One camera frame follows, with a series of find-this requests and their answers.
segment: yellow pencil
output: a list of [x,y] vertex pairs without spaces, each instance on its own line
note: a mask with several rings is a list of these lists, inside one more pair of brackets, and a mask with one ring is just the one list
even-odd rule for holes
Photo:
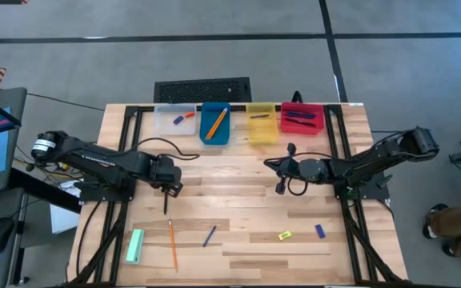
[[168,226],[170,227],[170,244],[172,245],[172,255],[174,256],[174,268],[175,268],[175,272],[177,272],[178,266],[177,266],[177,253],[175,252],[174,228],[172,228],[172,220],[170,219],[168,219]]
[[216,119],[216,122],[214,123],[214,125],[211,127],[211,130],[209,130],[209,133],[206,135],[206,140],[210,140],[211,138],[213,138],[213,135],[214,135],[214,132],[216,132],[216,130],[218,129],[218,127],[220,126],[220,123],[222,122],[223,118],[225,117],[225,114],[227,113],[227,108],[225,108],[222,113],[220,114],[220,116],[218,116],[218,119]]

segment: white paper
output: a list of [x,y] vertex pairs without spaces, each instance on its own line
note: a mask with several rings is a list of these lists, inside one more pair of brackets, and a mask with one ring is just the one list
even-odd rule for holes
[[[61,184],[60,189],[64,190],[68,194],[74,195],[79,198],[80,189],[74,187],[74,183],[79,180],[73,180],[64,182]],[[75,228],[79,223],[79,214],[72,211],[65,210],[58,206],[50,204],[51,210],[51,230],[53,234],[59,234],[63,231]]]

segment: wooden table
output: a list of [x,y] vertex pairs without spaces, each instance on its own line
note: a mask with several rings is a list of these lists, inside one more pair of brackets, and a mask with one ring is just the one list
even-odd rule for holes
[[[117,149],[125,105],[106,107],[98,139],[100,146]],[[372,137],[364,106],[342,104],[348,139],[353,154],[368,149]],[[194,161],[175,160],[182,169],[185,185],[177,198],[170,198],[168,214],[163,215],[163,196],[158,190],[138,182],[129,205],[124,242],[118,271],[118,286],[179,285],[322,285],[351,284],[350,255],[343,217],[332,186],[309,185],[302,197],[289,192],[275,193],[279,181],[274,171],[263,165],[265,158],[287,154],[287,143],[298,151],[330,154],[327,132],[318,136],[280,134],[275,146],[251,146],[248,143],[244,112],[232,112],[228,147],[206,147],[198,135],[165,137],[185,153],[200,153]],[[144,113],[140,140],[158,136],[154,132],[153,113]],[[334,122],[338,144],[339,131]],[[133,129],[128,135],[128,146]],[[164,142],[146,142],[138,148],[150,154],[174,153]],[[301,182],[291,183],[301,190]],[[401,278],[407,273],[391,214],[380,203],[363,201],[367,227],[373,247],[386,264]],[[94,203],[82,208],[78,231],[70,255],[69,279],[74,278],[76,254],[82,228]],[[82,244],[81,267],[99,246],[106,203],[101,204],[88,226]],[[174,224],[179,271],[173,268],[168,219]],[[327,237],[320,239],[315,225],[321,224]],[[210,229],[217,226],[210,244],[202,244]],[[130,233],[144,229],[140,263],[125,263]],[[285,230],[291,238],[280,242]],[[358,244],[363,278],[367,267]],[[109,278],[110,247],[103,280]]]

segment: concrete floor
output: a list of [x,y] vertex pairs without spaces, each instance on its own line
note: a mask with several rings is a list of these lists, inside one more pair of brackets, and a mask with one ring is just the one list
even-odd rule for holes
[[[327,0],[334,33],[461,32],[461,0]],[[0,6],[0,38],[324,33],[311,0],[32,0]],[[461,260],[421,235],[437,202],[461,206],[461,172],[447,155],[461,139],[461,38],[336,40],[347,96],[364,102],[372,130],[432,129],[441,147],[431,162],[391,171],[395,225],[410,279],[461,286]],[[326,40],[0,44],[2,88],[104,107],[152,102],[154,82],[250,77],[253,99],[337,102]],[[20,147],[61,129],[97,138],[102,113],[29,97]],[[72,236],[26,251],[26,287],[59,283]],[[44,259],[54,253],[57,261]]]

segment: clear plastic bin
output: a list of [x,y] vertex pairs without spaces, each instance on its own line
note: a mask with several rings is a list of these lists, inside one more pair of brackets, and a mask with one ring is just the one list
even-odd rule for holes
[[247,104],[249,141],[253,145],[275,144],[279,138],[274,103]]
[[[194,115],[186,118],[186,113]],[[183,116],[184,119],[177,125],[174,120]],[[195,104],[157,105],[154,108],[154,128],[161,135],[190,135],[197,130],[197,106]]]

